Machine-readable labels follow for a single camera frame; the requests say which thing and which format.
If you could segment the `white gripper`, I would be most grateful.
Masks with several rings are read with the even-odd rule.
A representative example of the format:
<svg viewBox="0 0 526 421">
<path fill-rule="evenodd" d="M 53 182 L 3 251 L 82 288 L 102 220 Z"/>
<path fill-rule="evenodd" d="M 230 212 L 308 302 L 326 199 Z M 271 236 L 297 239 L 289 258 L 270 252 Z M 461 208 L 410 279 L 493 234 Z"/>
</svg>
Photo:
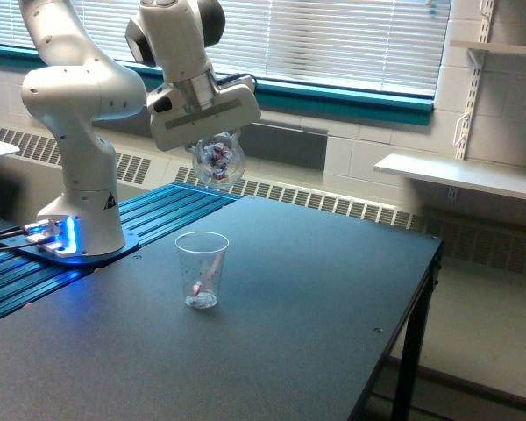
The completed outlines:
<svg viewBox="0 0 526 421">
<path fill-rule="evenodd" d="M 153 140 L 161 151 L 185 146 L 188 153 L 197 153 L 199 140 L 221 132 L 238 142 L 240 128 L 261 117 L 254 94 L 243 83 L 218 90 L 203 105 L 191 103 L 183 89 L 162 85 L 148 94 L 146 108 Z"/>
</svg>

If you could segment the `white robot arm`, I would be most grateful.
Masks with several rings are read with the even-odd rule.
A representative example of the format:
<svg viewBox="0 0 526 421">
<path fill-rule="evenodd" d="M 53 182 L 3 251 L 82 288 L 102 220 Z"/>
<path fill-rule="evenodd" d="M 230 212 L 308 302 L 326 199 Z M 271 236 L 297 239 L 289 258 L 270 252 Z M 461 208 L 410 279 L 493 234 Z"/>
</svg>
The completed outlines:
<svg viewBox="0 0 526 421">
<path fill-rule="evenodd" d="M 168 151 L 220 134 L 237 137 L 260 117 L 246 75 L 217 79 L 206 53 L 219 42 L 225 15 L 217 1 L 143 1 L 125 31 L 135 60 L 159 67 L 147 91 L 133 70 L 89 37 L 69 1 L 23 1 L 19 8 L 44 67 L 29 72 L 22 100 L 60 150 L 64 188 L 39 211 L 49 226 L 28 240 L 63 260 L 121 250 L 116 153 L 93 123 L 147 110 L 156 146 Z"/>
</svg>

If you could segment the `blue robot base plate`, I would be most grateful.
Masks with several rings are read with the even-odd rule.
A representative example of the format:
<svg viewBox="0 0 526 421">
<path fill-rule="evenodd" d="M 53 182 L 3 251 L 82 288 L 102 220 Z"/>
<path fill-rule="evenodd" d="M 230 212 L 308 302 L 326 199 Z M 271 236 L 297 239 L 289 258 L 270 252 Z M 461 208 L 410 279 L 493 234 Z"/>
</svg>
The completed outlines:
<svg viewBox="0 0 526 421">
<path fill-rule="evenodd" d="M 65 267 L 97 268 L 111 264 L 139 249 L 139 236 L 135 232 L 124 229 L 124 240 L 125 244 L 122 248 L 115 252 L 100 255 L 79 254 L 61 257 L 54 253 L 44 251 L 43 248 L 39 246 L 18 248 L 16 253 L 29 259 L 59 264 Z"/>
</svg>

